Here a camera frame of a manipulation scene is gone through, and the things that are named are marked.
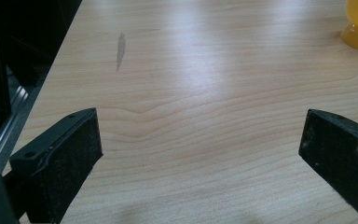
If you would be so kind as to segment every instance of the table surface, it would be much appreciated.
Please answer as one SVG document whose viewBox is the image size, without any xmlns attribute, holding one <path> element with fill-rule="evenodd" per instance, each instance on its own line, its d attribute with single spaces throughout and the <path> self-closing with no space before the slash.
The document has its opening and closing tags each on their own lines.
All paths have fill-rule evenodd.
<svg viewBox="0 0 358 224">
<path fill-rule="evenodd" d="M 62 223 L 358 223 L 297 154 L 309 108 L 358 122 L 344 5 L 83 0 L 15 150 L 97 108 Z"/>
</svg>

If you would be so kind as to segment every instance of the dark stain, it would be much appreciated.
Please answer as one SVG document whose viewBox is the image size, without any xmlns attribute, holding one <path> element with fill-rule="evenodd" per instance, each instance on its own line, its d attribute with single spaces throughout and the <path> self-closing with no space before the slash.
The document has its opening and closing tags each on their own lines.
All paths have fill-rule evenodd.
<svg viewBox="0 0 358 224">
<path fill-rule="evenodd" d="M 121 33 L 120 37 L 118 38 L 118 43 L 117 43 L 117 66 L 116 66 L 116 71 L 118 72 L 118 68 L 121 65 L 121 62 L 124 58 L 124 54 L 126 52 L 126 39 L 124 38 L 124 34 Z"/>
</svg>

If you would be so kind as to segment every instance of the light wood surface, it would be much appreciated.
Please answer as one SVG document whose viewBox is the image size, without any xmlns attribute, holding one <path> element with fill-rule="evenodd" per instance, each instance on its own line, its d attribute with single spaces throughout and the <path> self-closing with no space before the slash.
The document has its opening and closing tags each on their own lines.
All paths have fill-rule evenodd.
<svg viewBox="0 0 358 224">
<path fill-rule="evenodd" d="M 104 156 L 62 223 L 358 223 L 297 154 L 309 108 L 358 122 L 344 5 L 83 0 L 16 150 L 97 107 Z"/>
</svg>

